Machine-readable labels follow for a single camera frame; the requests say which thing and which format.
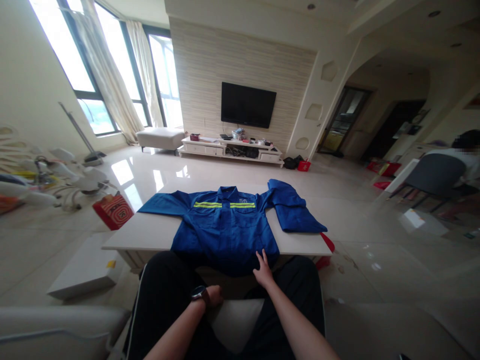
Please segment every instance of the reflective stripe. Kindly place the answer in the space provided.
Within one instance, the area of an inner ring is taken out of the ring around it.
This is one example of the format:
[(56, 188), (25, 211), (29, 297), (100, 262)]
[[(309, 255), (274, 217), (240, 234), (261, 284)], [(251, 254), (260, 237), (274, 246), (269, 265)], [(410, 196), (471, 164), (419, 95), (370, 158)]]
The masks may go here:
[(196, 202), (194, 208), (221, 208), (222, 204), (219, 202)]
[(230, 208), (238, 208), (238, 209), (247, 209), (247, 208), (254, 208), (255, 204), (252, 205), (232, 205), (230, 204)]

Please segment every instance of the person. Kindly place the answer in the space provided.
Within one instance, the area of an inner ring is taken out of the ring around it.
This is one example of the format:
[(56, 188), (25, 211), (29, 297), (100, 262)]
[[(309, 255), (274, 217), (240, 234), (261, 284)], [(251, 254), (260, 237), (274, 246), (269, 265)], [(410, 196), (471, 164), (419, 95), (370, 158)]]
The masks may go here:
[(451, 148), (436, 149), (426, 153), (444, 154), (461, 160), (466, 170), (461, 179), (455, 184), (454, 189), (459, 191), (464, 198), (461, 202), (453, 205), (449, 210), (438, 214), (438, 217), (447, 220), (458, 220), (460, 213), (477, 213), (480, 211), (480, 130), (470, 130), (458, 136), (452, 143)]
[(125, 341), (128, 360), (153, 359), (327, 359), (338, 360), (323, 334), (324, 314), (318, 271), (306, 257), (294, 256), (274, 273), (267, 255), (256, 252), (258, 286), (247, 298), (265, 298), (243, 351), (229, 352), (203, 316), (223, 302), (218, 285), (206, 286), (171, 251), (157, 253), (144, 267)]

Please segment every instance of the jacket collar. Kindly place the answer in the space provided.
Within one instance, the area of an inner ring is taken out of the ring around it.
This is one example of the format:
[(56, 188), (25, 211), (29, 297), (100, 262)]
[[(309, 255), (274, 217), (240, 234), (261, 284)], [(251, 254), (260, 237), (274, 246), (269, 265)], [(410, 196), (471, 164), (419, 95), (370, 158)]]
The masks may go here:
[(236, 186), (220, 186), (218, 189), (218, 198), (236, 202), (239, 200), (239, 191)]

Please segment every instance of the textured accent wall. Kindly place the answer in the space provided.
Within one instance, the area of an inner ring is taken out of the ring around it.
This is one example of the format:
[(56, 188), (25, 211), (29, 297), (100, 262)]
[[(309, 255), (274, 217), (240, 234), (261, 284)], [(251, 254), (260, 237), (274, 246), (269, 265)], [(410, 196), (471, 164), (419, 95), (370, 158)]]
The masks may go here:
[(285, 152), (316, 53), (176, 18), (170, 30), (185, 130), (218, 137), (237, 128), (220, 121), (222, 82), (270, 90), (276, 92), (270, 127), (242, 127), (249, 138), (266, 138)]

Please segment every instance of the white ottoman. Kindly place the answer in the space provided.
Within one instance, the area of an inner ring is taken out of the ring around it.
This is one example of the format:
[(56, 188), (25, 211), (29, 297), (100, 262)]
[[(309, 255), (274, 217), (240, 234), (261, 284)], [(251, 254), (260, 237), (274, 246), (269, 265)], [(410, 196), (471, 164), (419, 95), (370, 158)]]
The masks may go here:
[(137, 132), (136, 137), (142, 153), (145, 147), (177, 150), (182, 146), (185, 132), (171, 127), (148, 127), (144, 131)]

